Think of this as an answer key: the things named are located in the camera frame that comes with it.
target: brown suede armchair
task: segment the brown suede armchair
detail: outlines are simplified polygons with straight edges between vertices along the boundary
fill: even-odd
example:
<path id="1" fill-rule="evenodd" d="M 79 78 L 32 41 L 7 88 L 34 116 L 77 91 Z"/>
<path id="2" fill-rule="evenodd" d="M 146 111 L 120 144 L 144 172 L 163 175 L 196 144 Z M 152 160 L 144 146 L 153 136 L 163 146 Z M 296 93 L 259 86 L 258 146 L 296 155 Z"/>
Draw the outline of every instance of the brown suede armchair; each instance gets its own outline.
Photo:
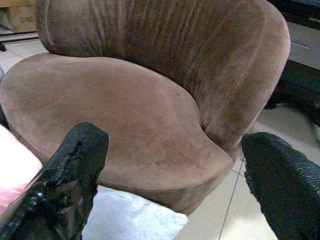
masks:
<path id="1" fill-rule="evenodd" d="M 278 82 L 290 51 L 282 15 L 266 0 L 35 3 L 50 53 L 5 75 L 11 131 L 45 163 L 90 122 L 110 137 L 100 184 L 192 213 Z"/>

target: pink fabric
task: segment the pink fabric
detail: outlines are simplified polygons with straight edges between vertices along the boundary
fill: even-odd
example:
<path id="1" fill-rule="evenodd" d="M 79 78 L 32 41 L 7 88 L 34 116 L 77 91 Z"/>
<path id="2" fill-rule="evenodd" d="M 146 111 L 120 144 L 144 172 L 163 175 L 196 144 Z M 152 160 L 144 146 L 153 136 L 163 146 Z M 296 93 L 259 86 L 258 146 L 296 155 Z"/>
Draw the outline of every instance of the pink fabric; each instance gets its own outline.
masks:
<path id="1" fill-rule="evenodd" d="M 0 125 L 0 214 L 42 168 L 34 154 Z"/>

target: tile floor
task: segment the tile floor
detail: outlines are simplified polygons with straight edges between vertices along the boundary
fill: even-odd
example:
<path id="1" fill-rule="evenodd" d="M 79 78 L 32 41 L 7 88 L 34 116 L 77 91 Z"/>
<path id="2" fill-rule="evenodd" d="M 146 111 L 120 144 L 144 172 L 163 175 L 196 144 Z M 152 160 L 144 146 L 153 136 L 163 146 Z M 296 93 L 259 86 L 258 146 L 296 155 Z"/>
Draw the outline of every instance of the tile floor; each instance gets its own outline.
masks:
<path id="1" fill-rule="evenodd" d="M 7 72 L 29 56 L 47 52 L 39 40 L 6 44 L 0 52 L 0 66 Z M 320 148 L 305 118 L 290 109 L 263 110 L 252 133 L 269 132 L 285 139 L 320 165 Z M 189 216 L 189 223 L 176 240 L 276 240 L 260 212 L 260 205 L 250 194 L 244 177 L 243 153 L 223 183 Z"/>

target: cardboard box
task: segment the cardboard box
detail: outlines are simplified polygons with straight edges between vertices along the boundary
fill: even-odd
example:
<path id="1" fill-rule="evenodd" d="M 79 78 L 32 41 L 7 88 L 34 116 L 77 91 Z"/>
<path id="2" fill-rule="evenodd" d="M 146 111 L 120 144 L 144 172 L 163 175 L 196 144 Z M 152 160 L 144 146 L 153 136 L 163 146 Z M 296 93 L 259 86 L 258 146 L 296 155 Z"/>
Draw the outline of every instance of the cardboard box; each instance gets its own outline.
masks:
<path id="1" fill-rule="evenodd" d="M 33 6 L 34 0 L 0 0 L 0 8 Z"/>
<path id="2" fill-rule="evenodd" d="M 0 25 L 14 33 L 36 31 L 35 6 L 13 6 L 0 10 Z"/>

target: chair seat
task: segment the chair seat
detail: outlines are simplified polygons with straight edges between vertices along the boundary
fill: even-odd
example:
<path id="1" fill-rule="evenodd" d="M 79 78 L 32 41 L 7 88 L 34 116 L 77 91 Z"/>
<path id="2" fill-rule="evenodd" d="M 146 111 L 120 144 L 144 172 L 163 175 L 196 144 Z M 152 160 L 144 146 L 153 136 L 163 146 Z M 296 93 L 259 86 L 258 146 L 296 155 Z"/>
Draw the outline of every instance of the chair seat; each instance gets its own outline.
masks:
<path id="1" fill-rule="evenodd" d="M 100 183 L 177 212 L 192 212 L 234 163 L 203 132 L 184 88 L 127 61 L 38 54 L 9 70 L 0 103 L 12 132 L 42 163 L 76 124 L 108 132 Z"/>

